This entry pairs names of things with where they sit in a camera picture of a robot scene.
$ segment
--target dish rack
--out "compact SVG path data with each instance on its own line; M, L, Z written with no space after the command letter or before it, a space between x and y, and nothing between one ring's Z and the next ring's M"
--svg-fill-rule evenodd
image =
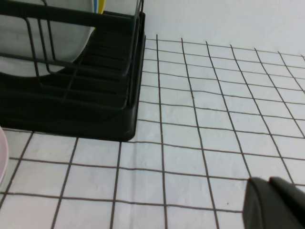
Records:
M0 125L8 128L127 141L135 134L145 47L143 1L135 14L96 14L77 10L0 1L0 14L45 20L52 60L36 58L27 23L32 57L1 53L0 57L33 62L36 75L18 77L0 73ZM56 59L50 21L95 27L81 55L73 63ZM39 76L37 63L49 75ZM63 66L52 72L49 65Z

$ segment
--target black object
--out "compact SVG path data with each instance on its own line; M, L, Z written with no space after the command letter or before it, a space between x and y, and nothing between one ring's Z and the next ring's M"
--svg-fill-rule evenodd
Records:
M0 125L61 135L126 141L135 134L145 46L145 14L138 0L134 16L94 14L21 2L0 1L0 14L95 27L74 63L6 53L0 56L45 63L48 76L24 78L0 73ZM28 23L30 41L31 26ZM41 43L52 37L44 38ZM49 64L64 66L51 72Z
M248 180L245 229L305 229L305 193L279 177Z

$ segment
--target white plate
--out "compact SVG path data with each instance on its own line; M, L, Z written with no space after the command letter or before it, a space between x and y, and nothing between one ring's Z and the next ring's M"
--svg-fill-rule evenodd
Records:
M42 0L14 0L43 5ZM48 6L72 10L95 12L94 0L47 0ZM29 19L35 54L44 59L37 19ZM48 60L53 60L47 22L41 21ZM51 21L54 51L57 60L73 62L86 46L93 28ZM28 29L25 20L0 15L0 52L32 57ZM57 72L64 67L50 65L50 70ZM38 63L39 75L48 75L46 65ZM31 77L36 76L34 63L12 58L0 57L0 72Z

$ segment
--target white tiled surface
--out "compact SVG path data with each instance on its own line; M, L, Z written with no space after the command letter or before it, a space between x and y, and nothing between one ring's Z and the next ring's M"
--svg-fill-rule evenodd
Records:
M181 42L156 44L128 143L5 131L0 228L242 229L250 176L304 190L301 56L283 55L291 75L278 53L258 51L261 64L233 49L237 65L231 48L209 46L212 65L206 45L184 43L185 65Z

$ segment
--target white tile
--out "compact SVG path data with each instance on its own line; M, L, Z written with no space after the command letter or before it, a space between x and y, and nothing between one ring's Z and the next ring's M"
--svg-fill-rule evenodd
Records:
M195 112L192 107L162 105L162 122L196 126Z
M113 229L163 229L164 207L116 203Z
M246 84L220 82L223 94L252 98Z
M190 90L190 84L187 77L178 77L174 75L160 74L160 86L180 90Z
M270 132L274 135L302 137L300 130L292 119L274 117L265 117L264 119Z
M162 104L193 106L191 92L161 88Z
M218 211L217 217L221 229L244 229L243 216L241 213Z
M211 178L215 207L227 210L243 210L247 181Z
M67 165L22 161L9 192L59 196Z
M75 149L73 163L116 166L118 154L118 142L80 138Z
M233 83L245 83L243 76L238 71L229 71L223 69L215 69L218 79L223 81L229 81Z
M165 144L200 148L200 139L196 127L163 124Z
M7 130L4 134L8 141L10 157L20 157L31 134Z
M286 89L278 89L285 102L304 103L305 93L302 91L292 91Z
M189 208L167 208L169 229L216 229L213 211Z
M206 92L193 92L195 106L226 111L224 99L221 95Z
M269 76L266 74L257 74L257 73L243 73L244 78L246 79L248 84L256 84L261 86L271 86L273 84L269 79Z
M256 101L262 115L279 116L291 118L289 111L287 110L284 103L257 100Z
M164 146L164 168L168 172L206 175L202 151Z
M162 170L161 145L122 143L120 167Z
M305 139L274 136L282 156L305 159Z
M216 79L213 68L198 67L198 66L187 66L190 77L205 78L205 79Z
M249 85L249 87L255 99L282 101L275 88L260 87L254 85Z
M6 191L6 188L8 187L8 185L10 183L11 176L13 175L13 173L15 171L17 163L18 163L17 160L9 159L8 166L6 167L4 178L3 178L2 183L0 185L0 191L1 192Z
M71 166L65 197L112 199L115 168Z
M205 151L204 155L210 176L249 178L241 154Z
M139 102L138 119L159 122L160 121L159 105Z
M200 127L231 129L232 125L227 112L196 109Z
M266 125L259 115L231 113L235 130L268 133Z
M112 203L63 199L55 229L108 228Z
M281 177L290 182L285 166L280 158L245 155L250 173L253 177L269 180Z
M279 156L269 135L237 133L244 153Z
M8 195L1 209L0 228L50 228L57 202L52 198Z
M235 60L219 59L213 57L211 59L213 61L214 68L222 68L236 71L239 70Z
M193 91L206 91L220 94L217 80L190 79Z
M200 133L205 149L240 152L233 131L200 128Z
M253 99L237 98L230 96L225 96L224 98L229 111L259 114Z
M292 180L296 184L305 185L304 166L305 161L284 159Z
M238 65L243 72L265 73L260 63L238 61Z
M140 101L158 103L159 89L156 87L141 86Z
M161 132L159 123L151 123L145 121L137 121L135 136L131 142L161 142Z
M212 201L205 177L165 174L166 203L211 208Z
M186 65L180 63L159 62L160 73L187 76Z

